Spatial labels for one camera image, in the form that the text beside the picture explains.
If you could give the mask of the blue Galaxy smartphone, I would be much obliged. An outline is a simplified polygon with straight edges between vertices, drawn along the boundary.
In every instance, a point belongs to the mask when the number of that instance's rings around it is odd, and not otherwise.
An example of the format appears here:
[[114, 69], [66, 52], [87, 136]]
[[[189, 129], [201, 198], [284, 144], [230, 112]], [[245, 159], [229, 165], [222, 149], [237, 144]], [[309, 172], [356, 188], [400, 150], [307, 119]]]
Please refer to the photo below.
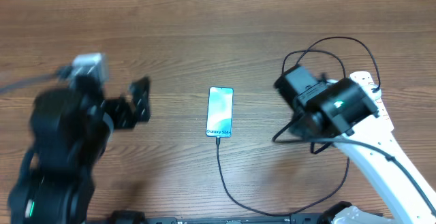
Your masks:
[[234, 89], [229, 87], [210, 87], [206, 135], [216, 138], [230, 138], [232, 135]]

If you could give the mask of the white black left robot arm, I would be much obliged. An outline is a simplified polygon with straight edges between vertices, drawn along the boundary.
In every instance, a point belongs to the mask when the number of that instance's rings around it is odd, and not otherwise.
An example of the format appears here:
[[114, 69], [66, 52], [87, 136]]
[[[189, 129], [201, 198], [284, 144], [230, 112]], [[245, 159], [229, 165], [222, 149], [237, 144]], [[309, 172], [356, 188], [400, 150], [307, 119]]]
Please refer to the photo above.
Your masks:
[[102, 82], [81, 75], [39, 94], [30, 119], [35, 141], [7, 201], [11, 223], [85, 223], [93, 166], [114, 131], [150, 119], [150, 85], [143, 77], [131, 84], [131, 101], [106, 99]]

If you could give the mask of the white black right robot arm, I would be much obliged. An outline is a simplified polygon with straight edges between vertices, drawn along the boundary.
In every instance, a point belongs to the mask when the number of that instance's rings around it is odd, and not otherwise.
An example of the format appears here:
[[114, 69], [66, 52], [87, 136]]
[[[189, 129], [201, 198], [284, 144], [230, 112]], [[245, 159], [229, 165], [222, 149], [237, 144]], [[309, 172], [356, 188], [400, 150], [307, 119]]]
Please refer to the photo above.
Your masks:
[[434, 223], [435, 191], [394, 138], [382, 92], [367, 71], [322, 80], [297, 65], [274, 83], [294, 114], [286, 129], [353, 161], [396, 223]]

